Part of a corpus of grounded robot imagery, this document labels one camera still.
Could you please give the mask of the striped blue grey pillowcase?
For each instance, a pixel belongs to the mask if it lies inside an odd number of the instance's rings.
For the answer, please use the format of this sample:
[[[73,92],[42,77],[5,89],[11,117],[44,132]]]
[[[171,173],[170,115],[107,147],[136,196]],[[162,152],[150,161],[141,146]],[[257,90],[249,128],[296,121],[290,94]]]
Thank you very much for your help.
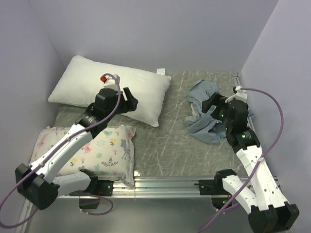
[[[218,93],[217,84],[206,80],[199,80],[187,94],[192,114],[185,118],[185,125],[190,136],[206,144],[219,144],[220,139],[226,137],[226,127],[212,118],[215,109],[211,107],[206,113],[202,112],[202,102]]]

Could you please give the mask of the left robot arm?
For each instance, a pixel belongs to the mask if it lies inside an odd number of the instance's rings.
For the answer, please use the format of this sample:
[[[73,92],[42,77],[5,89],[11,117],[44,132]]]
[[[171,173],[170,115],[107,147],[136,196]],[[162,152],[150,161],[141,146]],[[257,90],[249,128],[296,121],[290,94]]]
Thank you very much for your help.
[[[46,154],[15,170],[17,191],[39,210],[51,206],[57,197],[82,191],[93,195],[98,189],[98,176],[86,168],[72,175],[56,177],[61,168],[84,145],[103,131],[117,114],[135,111],[138,100],[128,87],[122,91],[103,88],[94,103],[80,114],[68,133]]]

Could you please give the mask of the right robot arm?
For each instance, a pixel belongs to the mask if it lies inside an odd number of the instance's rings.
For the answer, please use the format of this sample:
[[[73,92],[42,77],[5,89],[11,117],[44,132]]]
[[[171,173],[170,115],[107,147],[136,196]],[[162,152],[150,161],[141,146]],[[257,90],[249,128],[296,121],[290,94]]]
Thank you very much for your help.
[[[214,188],[219,194],[230,194],[248,214],[248,222],[255,233],[279,233],[289,230],[299,209],[290,204],[274,180],[265,159],[256,133],[248,126],[247,94],[235,94],[229,98],[214,93],[202,102],[206,113],[212,106],[211,117],[225,125],[229,145],[244,166],[248,182],[242,182],[231,169],[218,171]]]

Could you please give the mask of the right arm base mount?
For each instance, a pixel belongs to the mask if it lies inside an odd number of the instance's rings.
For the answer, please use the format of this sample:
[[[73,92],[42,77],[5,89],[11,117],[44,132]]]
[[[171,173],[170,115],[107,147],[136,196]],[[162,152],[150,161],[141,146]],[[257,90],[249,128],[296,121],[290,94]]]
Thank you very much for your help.
[[[224,189],[219,189],[214,180],[199,180],[199,193],[201,196],[211,196],[212,205],[220,210],[231,198],[231,194]]]

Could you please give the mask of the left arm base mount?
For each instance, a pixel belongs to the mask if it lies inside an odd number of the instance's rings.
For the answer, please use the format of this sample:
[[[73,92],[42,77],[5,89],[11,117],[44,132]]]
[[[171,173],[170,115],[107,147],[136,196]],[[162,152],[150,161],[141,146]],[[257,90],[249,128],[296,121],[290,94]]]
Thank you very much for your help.
[[[91,192],[81,191],[79,194],[79,208],[80,212],[83,212],[91,216],[102,216],[110,213],[114,207],[111,199],[113,193],[113,181],[98,181],[97,186]],[[102,213],[94,213],[91,210],[96,210],[99,207],[100,202],[104,200],[110,204],[110,207]]]

